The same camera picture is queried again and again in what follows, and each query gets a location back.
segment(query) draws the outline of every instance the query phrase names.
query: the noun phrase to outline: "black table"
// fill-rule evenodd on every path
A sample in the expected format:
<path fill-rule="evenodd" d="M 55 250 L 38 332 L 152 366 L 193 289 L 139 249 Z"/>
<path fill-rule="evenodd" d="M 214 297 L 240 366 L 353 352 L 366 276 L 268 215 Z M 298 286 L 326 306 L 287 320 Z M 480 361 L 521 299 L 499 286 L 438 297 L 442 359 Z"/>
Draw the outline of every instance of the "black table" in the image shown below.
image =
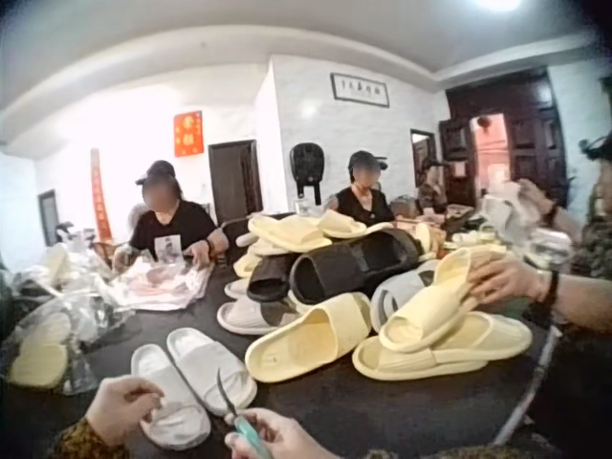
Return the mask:
<path fill-rule="evenodd" d="M 252 338 L 233 335 L 216 321 L 228 301 L 225 284 L 230 268 L 217 268 L 206 298 L 169 313 L 138 312 L 111 332 L 88 354 L 100 378 L 127 374 L 132 352 L 150 342 L 165 348 L 169 332 L 194 327 L 244 358 Z M 259 384 L 253 405 L 298 419 L 324 446 L 345 457 L 370 448 L 414 457 L 447 448 L 484 445 L 503 426 L 527 387 L 542 348 L 544 334 L 534 330 L 530 351 L 509 361 L 492 362 L 475 373 L 415 382 L 377 382 L 353 368 L 350 355 L 314 373 L 279 384 Z M 74 397 L 20 389 L 2 383 L 3 458 L 42 457 L 56 434 L 76 422 L 94 392 Z M 228 429 L 210 416 L 212 432 L 197 448 L 165 451 L 140 433 L 129 447 L 135 457 L 230 457 L 223 443 Z"/>

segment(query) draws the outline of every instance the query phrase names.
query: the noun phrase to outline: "green scissors handle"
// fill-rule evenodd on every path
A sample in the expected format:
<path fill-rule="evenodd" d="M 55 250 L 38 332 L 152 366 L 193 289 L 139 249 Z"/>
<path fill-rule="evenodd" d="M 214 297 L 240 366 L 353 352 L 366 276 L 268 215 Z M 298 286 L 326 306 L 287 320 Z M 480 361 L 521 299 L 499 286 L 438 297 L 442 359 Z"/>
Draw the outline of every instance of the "green scissors handle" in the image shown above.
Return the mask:
<path fill-rule="evenodd" d="M 257 452 L 257 455 L 261 459 L 273 459 L 268 449 L 262 443 L 261 438 L 259 438 L 259 434 L 251 426 L 249 421 L 247 421 L 243 416 L 237 416 L 234 419 L 233 424 L 236 427 L 236 430 L 245 436 L 247 441 L 255 449 L 255 452 Z"/>

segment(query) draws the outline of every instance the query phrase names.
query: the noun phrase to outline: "scissors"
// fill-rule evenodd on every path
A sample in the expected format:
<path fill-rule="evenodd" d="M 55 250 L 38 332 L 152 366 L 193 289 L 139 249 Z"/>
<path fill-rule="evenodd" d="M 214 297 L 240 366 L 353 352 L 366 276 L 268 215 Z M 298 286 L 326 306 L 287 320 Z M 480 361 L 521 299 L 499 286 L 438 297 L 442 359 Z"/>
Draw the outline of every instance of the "scissors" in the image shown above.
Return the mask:
<path fill-rule="evenodd" d="M 236 407 L 230 401 L 228 393 L 223 388 L 223 384 L 221 383 L 220 369 L 217 371 L 217 387 L 219 387 L 219 393 L 221 393 L 221 398 L 228 406 L 229 412 L 233 414 L 233 426 L 236 427 L 236 430 L 245 436 L 247 441 L 251 444 L 251 446 L 253 447 L 255 452 L 257 452 L 257 455 L 261 459 L 273 459 L 272 455 L 259 438 L 257 430 L 253 428 L 251 423 L 249 423 L 249 421 L 247 421 L 244 416 L 238 416 L 238 413 L 236 412 Z"/>

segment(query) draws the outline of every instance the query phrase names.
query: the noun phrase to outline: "red poster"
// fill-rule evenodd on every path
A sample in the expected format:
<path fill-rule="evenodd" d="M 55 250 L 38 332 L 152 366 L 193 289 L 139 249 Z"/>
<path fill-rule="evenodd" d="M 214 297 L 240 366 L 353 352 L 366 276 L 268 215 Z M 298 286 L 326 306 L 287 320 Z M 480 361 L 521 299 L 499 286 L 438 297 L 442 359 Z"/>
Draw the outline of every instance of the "red poster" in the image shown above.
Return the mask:
<path fill-rule="evenodd" d="M 202 112 L 182 113 L 174 117 L 174 156 L 204 153 Z"/>
<path fill-rule="evenodd" d="M 91 150 L 92 163 L 92 194 L 94 197 L 94 212 L 96 213 L 96 225 L 98 237 L 101 242 L 112 243 L 113 235 L 108 223 L 108 214 L 104 204 L 104 193 L 102 192 L 102 178 L 99 170 L 99 151 L 97 148 Z"/>

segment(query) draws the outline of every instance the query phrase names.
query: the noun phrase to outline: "black tabletop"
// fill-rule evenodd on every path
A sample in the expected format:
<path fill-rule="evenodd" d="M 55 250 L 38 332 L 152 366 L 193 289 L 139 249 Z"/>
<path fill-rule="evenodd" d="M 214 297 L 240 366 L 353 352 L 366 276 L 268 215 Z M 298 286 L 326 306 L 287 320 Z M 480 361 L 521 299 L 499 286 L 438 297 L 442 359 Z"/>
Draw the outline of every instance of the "black tabletop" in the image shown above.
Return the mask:
<path fill-rule="evenodd" d="M 233 335 L 216 321 L 228 301 L 223 287 L 235 275 L 217 268 L 206 297 L 183 311 L 138 312 L 111 332 L 88 354 L 99 378 L 127 374 L 132 353 L 143 344 L 165 348 L 168 333 L 193 327 L 244 354 L 253 338 Z M 461 446 L 484 445 L 503 426 L 532 377 L 544 334 L 534 330 L 525 355 L 492 362 L 463 375 L 414 382 L 376 382 L 357 372 L 350 355 L 302 378 L 258 385 L 253 406 L 265 406 L 299 420 L 324 446 L 344 457 L 359 457 L 371 448 L 415 457 Z M 57 433 L 76 422 L 94 397 L 51 395 L 2 383 L 3 458 L 43 457 Z M 197 448 L 184 452 L 155 447 L 139 433 L 129 447 L 135 457 L 230 457 L 223 443 L 228 429 L 210 415 L 212 432 Z"/>

